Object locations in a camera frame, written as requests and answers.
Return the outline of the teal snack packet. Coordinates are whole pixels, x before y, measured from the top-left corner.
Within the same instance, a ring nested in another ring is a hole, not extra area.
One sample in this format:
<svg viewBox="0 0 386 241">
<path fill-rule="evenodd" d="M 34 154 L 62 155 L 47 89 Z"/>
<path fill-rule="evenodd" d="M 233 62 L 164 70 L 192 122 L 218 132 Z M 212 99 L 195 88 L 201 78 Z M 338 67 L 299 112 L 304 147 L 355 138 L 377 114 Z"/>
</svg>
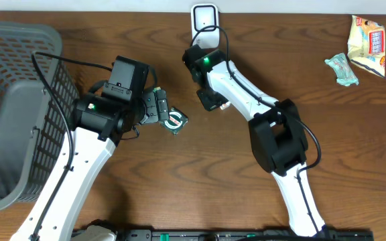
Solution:
<svg viewBox="0 0 386 241">
<path fill-rule="evenodd" d="M 359 85 L 359 79 L 348 64 L 348 60 L 344 53 L 336 54 L 330 59 L 325 59 L 325 64 L 330 66 L 336 74 L 336 82 L 341 86 Z"/>
</svg>

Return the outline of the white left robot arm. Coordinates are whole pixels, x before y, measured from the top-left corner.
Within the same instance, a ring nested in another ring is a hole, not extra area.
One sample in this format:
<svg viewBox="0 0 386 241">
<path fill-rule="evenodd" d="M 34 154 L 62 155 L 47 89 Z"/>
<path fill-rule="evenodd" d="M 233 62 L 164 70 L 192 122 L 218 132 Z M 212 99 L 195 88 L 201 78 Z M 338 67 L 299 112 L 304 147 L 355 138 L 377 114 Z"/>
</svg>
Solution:
<svg viewBox="0 0 386 241">
<path fill-rule="evenodd" d="M 135 125 L 169 118 L 166 91 L 142 92 L 129 102 L 88 93 L 76 101 L 74 124 L 27 219 L 12 240 L 72 240 L 85 199 L 114 150 Z"/>
</svg>

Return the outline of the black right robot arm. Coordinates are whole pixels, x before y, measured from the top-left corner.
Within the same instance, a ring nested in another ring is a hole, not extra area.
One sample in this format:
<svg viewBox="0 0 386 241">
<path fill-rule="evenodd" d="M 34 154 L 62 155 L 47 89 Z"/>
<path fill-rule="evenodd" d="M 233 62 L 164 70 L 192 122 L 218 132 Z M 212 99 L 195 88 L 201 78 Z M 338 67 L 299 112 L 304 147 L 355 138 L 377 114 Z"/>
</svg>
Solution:
<svg viewBox="0 0 386 241">
<path fill-rule="evenodd" d="M 306 137 L 312 132 L 301 121 L 296 105 L 290 99 L 279 101 L 262 92 L 220 50 L 207 53 L 194 45 L 182 60 L 200 86 L 197 95 L 207 111 L 231 104 L 248 122 L 253 156 L 276 180 L 292 231 L 298 236 L 318 236 L 325 222 L 306 172 L 310 168 Z"/>
</svg>

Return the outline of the orange small snack box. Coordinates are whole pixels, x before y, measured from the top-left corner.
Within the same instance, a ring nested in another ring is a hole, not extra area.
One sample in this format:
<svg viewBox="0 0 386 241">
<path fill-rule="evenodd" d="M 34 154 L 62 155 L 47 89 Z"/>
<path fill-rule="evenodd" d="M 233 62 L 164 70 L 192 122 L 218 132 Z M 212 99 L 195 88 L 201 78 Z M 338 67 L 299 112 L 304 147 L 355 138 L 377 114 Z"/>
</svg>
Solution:
<svg viewBox="0 0 386 241">
<path fill-rule="evenodd" d="M 226 102 L 226 103 L 224 103 L 224 104 L 222 104 L 222 105 L 220 106 L 220 109 L 221 109 L 221 110 L 227 109 L 230 105 L 231 105 L 230 102 Z"/>
</svg>

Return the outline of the dark green round-label packet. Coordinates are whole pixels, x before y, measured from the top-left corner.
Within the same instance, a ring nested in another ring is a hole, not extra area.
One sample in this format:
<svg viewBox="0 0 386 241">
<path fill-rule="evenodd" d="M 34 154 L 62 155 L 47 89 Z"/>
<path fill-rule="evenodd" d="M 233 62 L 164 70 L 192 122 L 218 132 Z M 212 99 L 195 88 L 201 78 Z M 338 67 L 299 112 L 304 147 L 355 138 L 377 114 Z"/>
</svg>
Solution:
<svg viewBox="0 0 386 241">
<path fill-rule="evenodd" d="M 171 107 L 169 119 L 162 121 L 160 124 L 173 135 L 177 135 L 188 123 L 188 117 L 179 109 Z"/>
</svg>

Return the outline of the yellow snack bag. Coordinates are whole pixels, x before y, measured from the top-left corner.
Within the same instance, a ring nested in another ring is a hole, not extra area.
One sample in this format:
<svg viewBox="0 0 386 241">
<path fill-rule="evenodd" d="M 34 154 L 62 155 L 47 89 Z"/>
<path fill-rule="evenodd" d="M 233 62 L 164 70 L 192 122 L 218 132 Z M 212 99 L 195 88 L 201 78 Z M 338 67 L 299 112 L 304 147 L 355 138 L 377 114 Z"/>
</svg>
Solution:
<svg viewBox="0 0 386 241">
<path fill-rule="evenodd" d="M 352 15 L 348 37 L 348 59 L 379 77 L 385 77 L 385 27 L 377 22 Z"/>
</svg>

